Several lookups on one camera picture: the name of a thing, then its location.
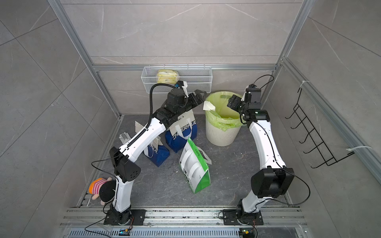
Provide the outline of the receipt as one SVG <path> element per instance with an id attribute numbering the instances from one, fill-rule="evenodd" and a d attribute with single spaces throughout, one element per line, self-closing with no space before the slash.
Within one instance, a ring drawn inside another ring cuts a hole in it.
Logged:
<path id="1" fill-rule="evenodd" d="M 203 110 L 204 111 L 215 111 L 216 107 L 209 101 L 203 102 Z"/>

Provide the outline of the blue white paper bag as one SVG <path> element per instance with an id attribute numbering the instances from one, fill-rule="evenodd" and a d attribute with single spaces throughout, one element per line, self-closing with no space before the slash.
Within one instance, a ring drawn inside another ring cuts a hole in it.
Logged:
<path id="1" fill-rule="evenodd" d="M 166 143 L 175 153 L 184 148 L 189 138 L 194 140 L 197 136 L 197 124 L 192 110 L 180 115 L 178 119 L 165 132 Z"/>
<path id="2" fill-rule="evenodd" d="M 135 122 L 136 135 L 133 149 L 136 153 L 143 152 L 156 166 L 160 166 L 170 155 L 170 151 L 161 142 L 160 134 L 166 128 L 157 119 L 153 119 L 149 126 L 144 127 Z"/>

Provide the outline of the green white paper bag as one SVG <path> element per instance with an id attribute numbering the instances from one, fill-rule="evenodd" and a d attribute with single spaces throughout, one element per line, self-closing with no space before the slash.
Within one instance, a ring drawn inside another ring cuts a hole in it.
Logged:
<path id="1" fill-rule="evenodd" d="M 193 193 L 198 193 L 211 184 L 209 165 L 212 165 L 212 161 L 191 138 L 187 139 L 179 163 Z"/>

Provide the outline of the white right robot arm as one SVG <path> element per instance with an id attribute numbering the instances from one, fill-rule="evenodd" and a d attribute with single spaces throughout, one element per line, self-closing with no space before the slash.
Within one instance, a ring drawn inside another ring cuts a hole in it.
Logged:
<path id="1" fill-rule="evenodd" d="M 238 112 L 240 119 L 245 121 L 260 159 L 260 171 L 251 178 L 252 190 L 237 205 L 237 220 L 243 225 L 262 225 L 260 208 L 286 193 L 295 176 L 294 171 L 287 168 L 277 150 L 266 110 L 255 109 L 237 95 L 229 99 L 227 107 Z"/>

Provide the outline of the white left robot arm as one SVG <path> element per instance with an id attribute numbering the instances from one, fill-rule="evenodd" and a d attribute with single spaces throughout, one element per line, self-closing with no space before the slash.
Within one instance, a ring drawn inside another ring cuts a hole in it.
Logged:
<path id="1" fill-rule="evenodd" d="M 167 86 L 171 90 L 162 107 L 153 110 L 153 90 L 157 86 Z M 105 217 L 105 225 L 131 225 L 131 193 L 135 179 L 141 173 L 141 168 L 135 163 L 145 148 L 161 133 L 165 132 L 178 117 L 185 112 L 201 105 L 207 93 L 195 90 L 187 93 L 183 86 L 175 87 L 170 84 L 157 83 L 149 93 L 150 112 L 148 123 L 127 144 L 119 149 L 112 147 L 110 156 L 116 176 L 115 197 L 110 210 Z"/>

